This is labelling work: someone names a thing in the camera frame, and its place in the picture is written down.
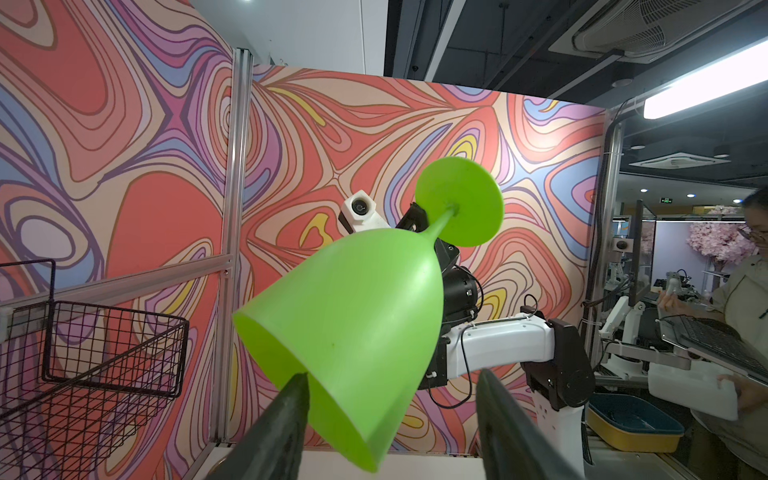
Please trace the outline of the person in beige shirt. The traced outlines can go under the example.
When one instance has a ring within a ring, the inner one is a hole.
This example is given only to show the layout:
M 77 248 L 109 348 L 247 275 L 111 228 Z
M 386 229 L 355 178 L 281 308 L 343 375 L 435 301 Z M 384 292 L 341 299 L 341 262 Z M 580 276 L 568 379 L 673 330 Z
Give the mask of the person in beige shirt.
M 734 328 L 746 343 L 767 354 L 767 189 L 743 202 L 746 238 L 758 249 L 712 293 L 704 310 L 662 293 L 658 306 L 666 314 L 708 318 Z M 726 421 L 693 412 L 687 468 L 701 479 L 767 477 L 767 388 L 740 376 L 729 378 L 738 395 L 738 418 Z

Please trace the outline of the fluorescent ceiling light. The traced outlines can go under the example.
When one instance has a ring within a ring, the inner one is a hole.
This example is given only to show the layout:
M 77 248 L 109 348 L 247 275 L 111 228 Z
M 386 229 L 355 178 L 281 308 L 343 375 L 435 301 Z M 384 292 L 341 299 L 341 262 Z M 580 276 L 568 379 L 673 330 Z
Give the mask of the fluorescent ceiling light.
M 767 39 L 688 73 L 644 100 L 656 120 L 767 81 Z

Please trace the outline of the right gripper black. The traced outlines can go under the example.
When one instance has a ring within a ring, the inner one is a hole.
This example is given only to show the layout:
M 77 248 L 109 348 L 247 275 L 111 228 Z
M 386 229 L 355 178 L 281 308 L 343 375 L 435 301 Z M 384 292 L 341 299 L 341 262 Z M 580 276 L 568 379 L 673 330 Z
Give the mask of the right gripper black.
M 427 214 L 412 202 L 396 225 L 397 229 L 422 232 L 429 226 Z M 476 318 L 480 287 L 472 273 L 458 264 L 459 249 L 441 239 L 434 243 L 443 282 L 443 327 L 455 327 Z

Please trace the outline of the black laptop keyboard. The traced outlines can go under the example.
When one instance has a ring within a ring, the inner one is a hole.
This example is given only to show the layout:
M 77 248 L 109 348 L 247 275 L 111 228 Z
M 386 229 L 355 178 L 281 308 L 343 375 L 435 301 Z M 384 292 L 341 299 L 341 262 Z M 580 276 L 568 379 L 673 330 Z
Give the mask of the black laptop keyboard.
M 767 385 L 767 358 L 725 324 L 688 315 L 667 316 L 657 324 L 661 339 L 676 349 Z

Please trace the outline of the yellow teal plastic tray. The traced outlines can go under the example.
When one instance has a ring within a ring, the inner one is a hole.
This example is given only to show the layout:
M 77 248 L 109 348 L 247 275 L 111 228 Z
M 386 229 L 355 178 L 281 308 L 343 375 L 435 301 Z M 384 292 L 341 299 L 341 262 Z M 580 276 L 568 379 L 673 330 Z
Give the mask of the yellow teal plastic tray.
M 644 399 L 594 393 L 586 422 L 606 444 L 622 452 L 674 453 L 685 433 L 683 425 Z

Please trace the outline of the ceiling air conditioner unit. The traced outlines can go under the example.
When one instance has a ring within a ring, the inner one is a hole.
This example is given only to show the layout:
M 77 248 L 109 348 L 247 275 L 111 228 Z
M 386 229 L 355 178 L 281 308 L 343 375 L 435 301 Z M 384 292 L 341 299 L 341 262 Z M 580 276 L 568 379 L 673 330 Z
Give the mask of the ceiling air conditioner unit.
M 621 62 L 647 65 L 766 4 L 748 0 L 597 1 L 548 50 L 590 59 L 618 52 Z

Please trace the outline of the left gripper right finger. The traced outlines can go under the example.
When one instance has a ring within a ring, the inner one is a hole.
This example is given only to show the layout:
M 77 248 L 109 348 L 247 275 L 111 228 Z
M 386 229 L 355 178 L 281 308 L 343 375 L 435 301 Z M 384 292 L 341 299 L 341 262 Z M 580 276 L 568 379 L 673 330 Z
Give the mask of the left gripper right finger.
M 535 424 L 496 375 L 480 371 L 476 386 L 481 457 L 487 480 L 580 479 L 582 409 L 547 408 Z

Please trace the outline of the white plastic container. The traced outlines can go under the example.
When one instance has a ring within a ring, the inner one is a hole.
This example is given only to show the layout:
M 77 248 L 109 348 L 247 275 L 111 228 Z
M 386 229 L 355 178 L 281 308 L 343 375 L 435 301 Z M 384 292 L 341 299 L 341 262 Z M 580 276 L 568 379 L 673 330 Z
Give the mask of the white plastic container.
M 689 370 L 651 363 L 648 388 L 651 395 L 727 421 L 738 419 L 738 395 L 734 383 L 721 380 L 731 372 L 720 365 L 692 360 Z

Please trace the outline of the green wine glass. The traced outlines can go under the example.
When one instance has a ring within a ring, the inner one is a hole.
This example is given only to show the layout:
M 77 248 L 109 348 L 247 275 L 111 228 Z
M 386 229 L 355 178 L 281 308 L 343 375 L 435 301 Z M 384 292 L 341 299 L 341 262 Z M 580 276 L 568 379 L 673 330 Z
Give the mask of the green wine glass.
M 424 231 L 356 232 L 307 258 L 233 316 L 269 381 L 303 373 L 308 420 L 338 453 L 375 472 L 425 374 L 444 316 L 437 241 L 476 247 L 504 217 L 493 176 L 471 160 L 429 164 L 415 187 Z

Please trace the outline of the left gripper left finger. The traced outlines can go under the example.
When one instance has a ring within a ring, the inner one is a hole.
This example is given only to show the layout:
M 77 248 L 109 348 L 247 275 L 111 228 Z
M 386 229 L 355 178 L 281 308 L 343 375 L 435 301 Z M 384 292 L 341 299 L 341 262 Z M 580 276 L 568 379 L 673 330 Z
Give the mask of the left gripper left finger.
M 207 477 L 296 479 L 310 406 L 308 375 L 294 375 L 260 418 Z

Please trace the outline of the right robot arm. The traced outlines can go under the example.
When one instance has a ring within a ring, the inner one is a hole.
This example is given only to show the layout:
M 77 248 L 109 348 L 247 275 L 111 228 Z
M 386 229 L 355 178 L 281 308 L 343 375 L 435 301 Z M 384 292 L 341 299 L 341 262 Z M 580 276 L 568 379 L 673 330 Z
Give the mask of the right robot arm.
M 581 479 L 589 461 L 583 425 L 585 406 L 595 388 L 595 375 L 578 329 L 547 319 L 536 307 L 501 320 L 477 323 L 479 281 L 458 264 L 458 248 L 437 240 L 434 250 L 442 270 L 444 317 L 437 345 L 420 389 L 432 392 L 452 379 L 477 373 L 475 400 L 489 477 L 509 479 L 512 464 L 505 448 L 530 454 L 518 469 L 525 479 Z M 522 423 L 523 412 L 503 394 L 492 370 L 522 366 L 537 410 L 535 425 Z

